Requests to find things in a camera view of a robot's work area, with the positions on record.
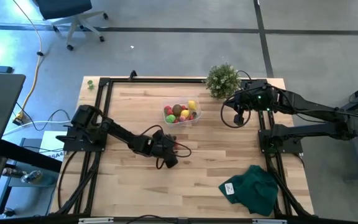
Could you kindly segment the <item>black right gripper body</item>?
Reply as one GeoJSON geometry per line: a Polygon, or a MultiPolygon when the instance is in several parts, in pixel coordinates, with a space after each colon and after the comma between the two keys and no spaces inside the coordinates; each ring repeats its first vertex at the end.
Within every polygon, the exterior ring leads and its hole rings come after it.
{"type": "Polygon", "coordinates": [[[245,125],[248,123],[251,117],[251,111],[252,111],[252,98],[248,90],[239,90],[236,91],[236,93],[241,93],[241,105],[237,108],[234,108],[234,111],[237,113],[234,116],[234,123],[236,125],[245,125]],[[244,119],[244,112],[247,111],[248,115],[247,118],[244,119]]]}

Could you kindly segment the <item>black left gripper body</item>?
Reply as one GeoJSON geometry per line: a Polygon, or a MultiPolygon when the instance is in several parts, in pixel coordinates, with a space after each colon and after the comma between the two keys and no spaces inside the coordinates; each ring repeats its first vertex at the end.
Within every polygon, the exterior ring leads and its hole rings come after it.
{"type": "Polygon", "coordinates": [[[174,152],[175,141],[173,136],[165,134],[162,130],[156,131],[149,141],[149,155],[162,159],[168,169],[178,164],[177,155],[174,152]]]}

